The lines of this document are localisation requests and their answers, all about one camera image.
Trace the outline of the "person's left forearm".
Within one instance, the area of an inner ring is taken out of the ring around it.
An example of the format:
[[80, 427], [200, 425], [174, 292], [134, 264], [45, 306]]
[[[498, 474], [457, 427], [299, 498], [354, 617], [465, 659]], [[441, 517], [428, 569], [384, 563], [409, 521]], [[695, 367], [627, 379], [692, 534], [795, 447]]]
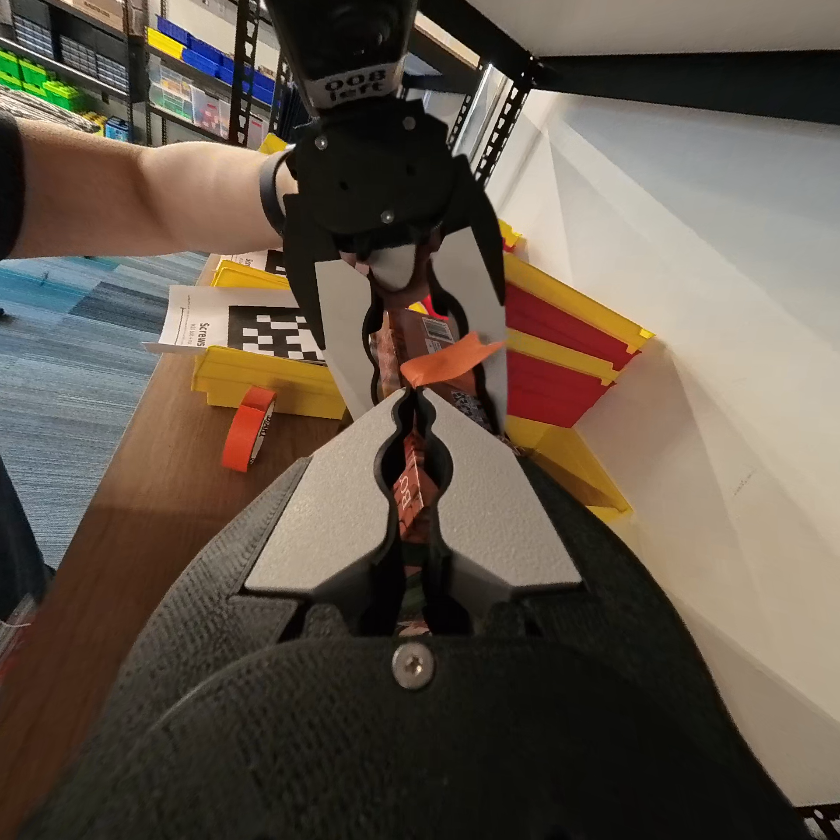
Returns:
[[282, 248], [260, 194], [276, 165], [268, 155], [203, 141], [149, 148], [14, 119], [26, 188], [7, 259]]

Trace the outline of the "white paper sheet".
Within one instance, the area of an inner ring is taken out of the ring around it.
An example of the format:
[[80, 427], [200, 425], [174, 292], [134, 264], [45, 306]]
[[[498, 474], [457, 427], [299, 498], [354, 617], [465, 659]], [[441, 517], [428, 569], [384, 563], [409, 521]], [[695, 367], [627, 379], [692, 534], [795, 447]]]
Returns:
[[287, 275], [284, 252], [280, 249], [268, 249], [238, 255], [221, 255], [220, 261], [223, 260], [275, 276], [285, 277]]

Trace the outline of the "wooden desk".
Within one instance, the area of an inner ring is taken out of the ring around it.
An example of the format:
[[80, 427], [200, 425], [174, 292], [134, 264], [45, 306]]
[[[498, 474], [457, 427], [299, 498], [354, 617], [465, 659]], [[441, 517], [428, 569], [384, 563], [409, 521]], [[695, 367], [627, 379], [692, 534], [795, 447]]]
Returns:
[[190, 560], [339, 428], [275, 415], [255, 466], [227, 470], [219, 459], [233, 410], [192, 391], [193, 366], [160, 357], [3, 678], [2, 838], [16, 836], [74, 760], [125, 655]]

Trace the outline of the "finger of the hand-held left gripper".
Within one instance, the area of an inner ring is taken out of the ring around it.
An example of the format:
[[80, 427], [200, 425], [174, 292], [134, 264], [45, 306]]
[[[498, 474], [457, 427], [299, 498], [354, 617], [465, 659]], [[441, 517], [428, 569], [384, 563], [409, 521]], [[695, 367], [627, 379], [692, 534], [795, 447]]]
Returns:
[[342, 259], [315, 263], [324, 358], [352, 419], [380, 398], [380, 372], [371, 350], [377, 304], [369, 279]]
[[503, 303], [493, 283], [492, 270], [502, 269], [501, 244], [490, 247], [490, 266], [470, 227], [445, 236], [432, 258], [432, 289], [442, 305], [455, 317], [460, 337], [478, 334], [484, 344], [501, 347], [480, 365], [479, 393], [485, 397], [488, 415], [493, 417], [497, 433], [505, 429], [508, 414], [507, 324]]

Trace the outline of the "white shelf board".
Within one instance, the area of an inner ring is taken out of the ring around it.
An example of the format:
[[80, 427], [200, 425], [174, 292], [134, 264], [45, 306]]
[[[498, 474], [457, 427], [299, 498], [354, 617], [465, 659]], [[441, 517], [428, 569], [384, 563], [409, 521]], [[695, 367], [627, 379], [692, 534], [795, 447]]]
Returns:
[[838, 1], [473, 1], [537, 57], [838, 49]]

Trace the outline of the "orange tape roll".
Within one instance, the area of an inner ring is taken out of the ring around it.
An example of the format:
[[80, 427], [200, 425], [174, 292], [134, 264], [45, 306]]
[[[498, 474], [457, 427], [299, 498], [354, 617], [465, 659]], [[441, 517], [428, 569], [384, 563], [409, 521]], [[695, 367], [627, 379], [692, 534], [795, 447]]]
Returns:
[[255, 463], [275, 410], [277, 393], [251, 386], [240, 402], [225, 439], [221, 465], [245, 473]]

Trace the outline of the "row of blue bins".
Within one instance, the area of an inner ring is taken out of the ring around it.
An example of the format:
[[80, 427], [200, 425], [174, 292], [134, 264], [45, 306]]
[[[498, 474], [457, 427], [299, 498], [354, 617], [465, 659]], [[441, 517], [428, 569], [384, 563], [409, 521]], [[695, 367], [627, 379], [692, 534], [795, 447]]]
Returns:
[[169, 55], [182, 63], [232, 87], [235, 70], [233, 57], [193, 36], [186, 29], [159, 14], [155, 16], [154, 30], [160, 35], [152, 36], [149, 29], [150, 45], [159, 51], [167, 51]]

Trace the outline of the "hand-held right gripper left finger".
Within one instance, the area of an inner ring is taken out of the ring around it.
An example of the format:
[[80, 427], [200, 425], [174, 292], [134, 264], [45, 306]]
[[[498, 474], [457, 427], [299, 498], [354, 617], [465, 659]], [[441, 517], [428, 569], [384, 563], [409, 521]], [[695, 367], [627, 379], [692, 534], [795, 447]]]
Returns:
[[392, 484], [414, 407], [402, 388], [310, 457], [246, 593], [331, 605], [360, 635], [394, 634], [406, 573]]

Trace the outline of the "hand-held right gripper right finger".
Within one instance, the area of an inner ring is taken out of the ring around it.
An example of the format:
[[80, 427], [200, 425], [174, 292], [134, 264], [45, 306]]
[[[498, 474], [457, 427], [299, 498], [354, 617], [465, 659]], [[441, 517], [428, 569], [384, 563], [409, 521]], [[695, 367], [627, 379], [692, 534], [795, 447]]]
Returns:
[[435, 635], [469, 635], [498, 604], [583, 585], [513, 450], [442, 396], [416, 392], [425, 465], [437, 485], [423, 567]]

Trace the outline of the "grey drawer cabinets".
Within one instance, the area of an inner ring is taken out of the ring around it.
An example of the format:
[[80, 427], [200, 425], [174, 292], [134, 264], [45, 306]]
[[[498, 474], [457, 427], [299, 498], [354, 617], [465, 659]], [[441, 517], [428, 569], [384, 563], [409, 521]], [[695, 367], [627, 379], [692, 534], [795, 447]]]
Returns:
[[113, 88], [129, 90], [126, 49], [119, 38], [63, 13], [54, 25], [46, 6], [13, 11], [12, 20], [14, 38], [21, 46]]

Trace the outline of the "person's dark pants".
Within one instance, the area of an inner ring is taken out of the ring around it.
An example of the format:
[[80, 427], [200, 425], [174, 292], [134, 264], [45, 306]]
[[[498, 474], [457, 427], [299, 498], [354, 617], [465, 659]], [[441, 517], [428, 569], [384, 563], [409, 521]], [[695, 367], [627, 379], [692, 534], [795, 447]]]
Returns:
[[55, 579], [1, 464], [1, 681], [7, 679]]

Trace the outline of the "row of green bins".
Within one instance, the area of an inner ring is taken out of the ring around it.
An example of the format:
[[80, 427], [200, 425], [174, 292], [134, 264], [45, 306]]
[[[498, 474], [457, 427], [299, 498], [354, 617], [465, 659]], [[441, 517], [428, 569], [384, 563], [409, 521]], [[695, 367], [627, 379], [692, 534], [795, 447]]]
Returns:
[[88, 100], [82, 91], [14, 52], [1, 50], [1, 85], [9, 90], [26, 92], [70, 112], [88, 112]]

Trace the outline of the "silver metal upright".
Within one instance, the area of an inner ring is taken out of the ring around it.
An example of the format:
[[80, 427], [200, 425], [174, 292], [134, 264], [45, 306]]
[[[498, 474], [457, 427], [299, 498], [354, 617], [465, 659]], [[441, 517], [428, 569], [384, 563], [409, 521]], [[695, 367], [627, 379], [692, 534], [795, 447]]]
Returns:
[[464, 155], [471, 171], [475, 172], [483, 152], [493, 134], [503, 109], [510, 79], [489, 62], [482, 67], [476, 93], [467, 106], [465, 117], [459, 124], [458, 136], [453, 142], [453, 154]]

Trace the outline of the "red plastic bin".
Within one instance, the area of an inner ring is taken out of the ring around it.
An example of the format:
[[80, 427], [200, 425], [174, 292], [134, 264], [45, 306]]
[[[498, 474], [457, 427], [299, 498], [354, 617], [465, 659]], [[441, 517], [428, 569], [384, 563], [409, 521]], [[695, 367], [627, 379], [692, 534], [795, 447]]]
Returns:
[[506, 287], [506, 319], [510, 329], [608, 362], [616, 371], [640, 352], [510, 283]]
[[507, 414], [557, 427], [576, 425], [612, 387], [598, 377], [507, 352]]

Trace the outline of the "black metal storage shelving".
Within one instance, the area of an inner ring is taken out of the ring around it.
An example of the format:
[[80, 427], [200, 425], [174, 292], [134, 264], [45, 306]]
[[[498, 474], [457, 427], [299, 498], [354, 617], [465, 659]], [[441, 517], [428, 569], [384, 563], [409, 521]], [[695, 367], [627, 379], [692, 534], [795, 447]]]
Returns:
[[[129, 90], [121, 91], [67, 66], [39, 56], [16, 42], [12, 12], [46, 6], [51, 23], [59, 13], [71, 15], [125, 44]], [[234, 59], [232, 87], [150, 45], [155, 16], [171, 20], [193, 36]], [[26, 92], [2, 87], [2, 110], [31, 119], [63, 123], [84, 133], [123, 142], [157, 146], [174, 141], [226, 139], [156, 108], [149, 101], [149, 59], [186, 77], [191, 84], [229, 103], [229, 125], [235, 121], [233, 143], [257, 149], [273, 135], [286, 138], [300, 104], [291, 72], [272, 38], [264, 2], [2, 2], [2, 47], [41, 65], [87, 97], [88, 111], [70, 112]]]

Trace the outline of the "black perforated rack frame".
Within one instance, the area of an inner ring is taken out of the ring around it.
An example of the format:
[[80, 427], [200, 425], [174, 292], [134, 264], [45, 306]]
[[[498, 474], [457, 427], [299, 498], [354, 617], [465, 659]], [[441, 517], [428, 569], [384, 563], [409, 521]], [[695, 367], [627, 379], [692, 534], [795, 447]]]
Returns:
[[536, 57], [469, 2], [419, 11], [511, 79], [500, 138], [476, 168], [486, 186], [532, 90], [824, 125], [839, 124], [836, 49]]

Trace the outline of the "orchid print toy box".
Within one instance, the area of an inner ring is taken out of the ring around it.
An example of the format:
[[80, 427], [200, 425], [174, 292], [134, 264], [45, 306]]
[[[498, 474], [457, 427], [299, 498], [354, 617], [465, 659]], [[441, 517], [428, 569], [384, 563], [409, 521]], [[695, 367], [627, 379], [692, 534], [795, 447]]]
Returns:
[[424, 422], [417, 417], [417, 391], [427, 388], [442, 396], [462, 414], [492, 432], [487, 409], [478, 397], [476, 374], [471, 371], [453, 381], [413, 388], [403, 379], [400, 365], [418, 356], [435, 353], [454, 343], [448, 322], [410, 309], [388, 310], [383, 325], [374, 334], [381, 392], [392, 396], [404, 392], [395, 411], [397, 436], [389, 442], [377, 464], [385, 497], [393, 503], [395, 531], [389, 537], [384, 558], [372, 572], [374, 601], [363, 614], [366, 633], [396, 633], [403, 610], [407, 572], [418, 568], [423, 603], [423, 569], [427, 560], [429, 513], [438, 487], [425, 465]]

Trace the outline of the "paper sheet with checker tag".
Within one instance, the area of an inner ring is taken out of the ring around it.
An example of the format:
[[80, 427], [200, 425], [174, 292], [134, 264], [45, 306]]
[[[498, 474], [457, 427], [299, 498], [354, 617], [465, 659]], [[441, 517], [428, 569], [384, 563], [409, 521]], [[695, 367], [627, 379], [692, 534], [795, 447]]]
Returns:
[[211, 347], [326, 364], [287, 288], [173, 286], [152, 353], [199, 354]]

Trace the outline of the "person's black shirt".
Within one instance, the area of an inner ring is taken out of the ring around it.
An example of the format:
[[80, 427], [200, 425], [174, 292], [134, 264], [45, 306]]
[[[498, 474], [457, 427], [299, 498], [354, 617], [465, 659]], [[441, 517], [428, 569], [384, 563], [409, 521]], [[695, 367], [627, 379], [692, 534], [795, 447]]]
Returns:
[[11, 256], [25, 211], [25, 153], [16, 120], [1, 113], [1, 260]]

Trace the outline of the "clear plastic container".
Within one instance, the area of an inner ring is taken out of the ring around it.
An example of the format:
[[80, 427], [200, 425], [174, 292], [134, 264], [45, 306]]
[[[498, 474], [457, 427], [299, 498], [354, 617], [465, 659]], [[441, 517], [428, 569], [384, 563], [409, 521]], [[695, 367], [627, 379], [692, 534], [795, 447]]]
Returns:
[[224, 139], [228, 136], [229, 103], [194, 86], [182, 74], [149, 59], [149, 101], [158, 109]]

